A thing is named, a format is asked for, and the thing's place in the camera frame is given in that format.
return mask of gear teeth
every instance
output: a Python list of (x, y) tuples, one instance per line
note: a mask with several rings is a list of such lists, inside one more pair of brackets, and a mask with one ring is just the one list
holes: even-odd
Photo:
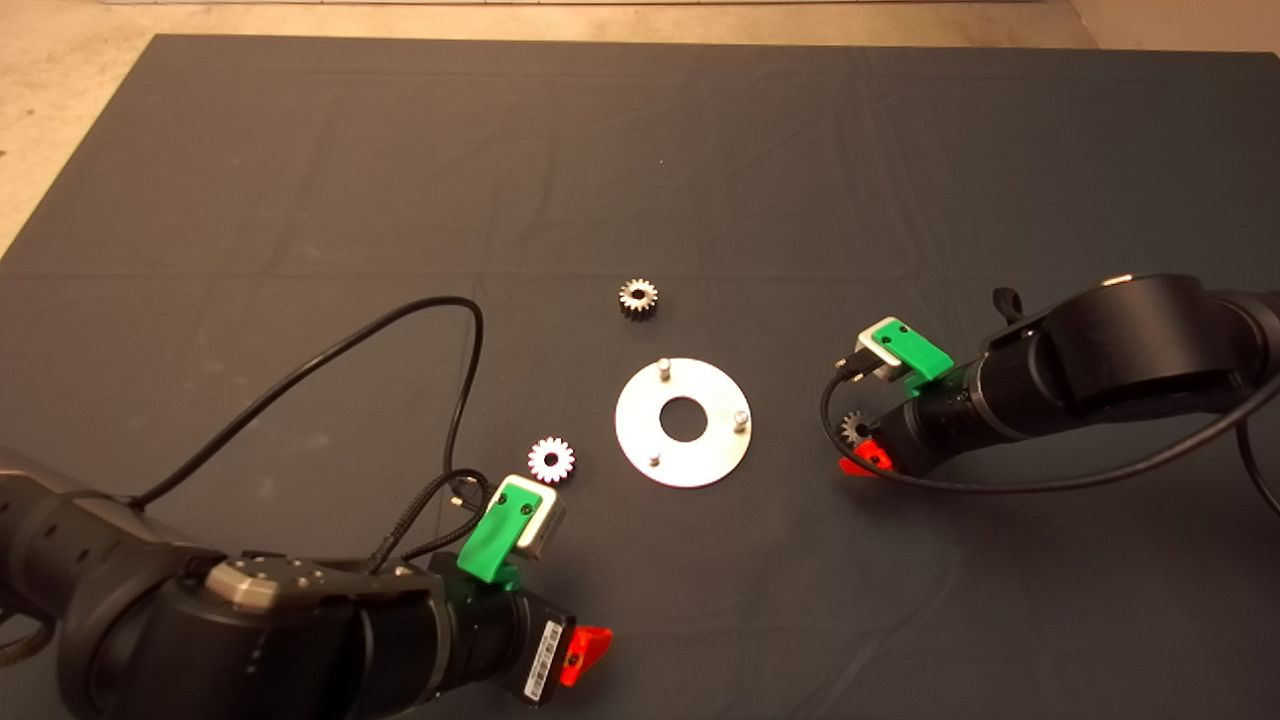
[(618, 288), (618, 306), (632, 320), (645, 320), (658, 309), (658, 288), (644, 278), (631, 278)]
[(869, 439), (869, 437), (858, 433), (858, 425), (867, 423), (867, 420), (869, 418), (865, 413), (855, 411), (845, 415), (840, 421), (840, 437), (850, 450), (858, 450), (859, 445)]
[[(554, 456), (554, 462), (548, 459)], [(529, 471), (549, 486), (573, 474), (573, 448), (563, 438), (548, 436), (529, 448)]]

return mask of red gripper lever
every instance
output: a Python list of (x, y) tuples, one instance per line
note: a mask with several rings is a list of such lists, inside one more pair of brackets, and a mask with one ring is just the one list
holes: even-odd
[(604, 657), (612, 642), (613, 630), (608, 628), (589, 625), (573, 628), (573, 637), (570, 638), (568, 650), (564, 652), (564, 666), (561, 667), (561, 684), (572, 688), (582, 673)]
[[(876, 465), (877, 468), (883, 468), (886, 470), (893, 470), (893, 460), (884, 452), (884, 448), (879, 446), (873, 438), (864, 439), (858, 450), (854, 450), (854, 455), (861, 457), (863, 460)], [(840, 459), (840, 469), (845, 471), (846, 475), (854, 475), (855, 478), (874, 478), (874, 473), (868, 473), (852, 460), (847, 457)]]

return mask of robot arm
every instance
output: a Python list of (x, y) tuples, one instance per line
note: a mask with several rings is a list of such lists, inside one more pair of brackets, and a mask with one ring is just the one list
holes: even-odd
[[(867, 423), (892, 474), (916, 479), (961, 452), (1098, 423), (1226, 413), (1274, 396), (1267, 383), (1280, 374), (1277, 292), (1125, 277), (1030, 316), (1006, 309), (1006, 318), (977, 360), (915, 378), (914, 397)], [(841, 375), (879, 368), (868, 350), (846, 357)]]
[(86, 720), (385, 717), (480, 680), (538, 706), (585, 669), (570, 647), (590, 629), (451, 553), (372, 575), (228, 557), (13, 454), (0, 507), (0, 600), (61, 625), (60, 693)]

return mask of concrete floor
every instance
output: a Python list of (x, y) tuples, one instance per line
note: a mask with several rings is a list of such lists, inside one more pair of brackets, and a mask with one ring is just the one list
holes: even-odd
[(1280, 3), (210, 6), (0, 0), (0, 254), (157, 32), (1275, 51)]

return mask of metal ring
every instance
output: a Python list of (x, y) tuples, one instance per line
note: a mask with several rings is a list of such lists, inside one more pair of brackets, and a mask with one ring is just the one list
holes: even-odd
[[(662, 409), (678, 397), (707, 414), (698, 439), (681, 442), (662, 429)], [(723, 370), (691, 357), (663, 357), (622, 388), (613, 424), (622, 454), (637, 470), (664, 486), (696, 488), (737, 468), (755, 420), (742, 389)]]

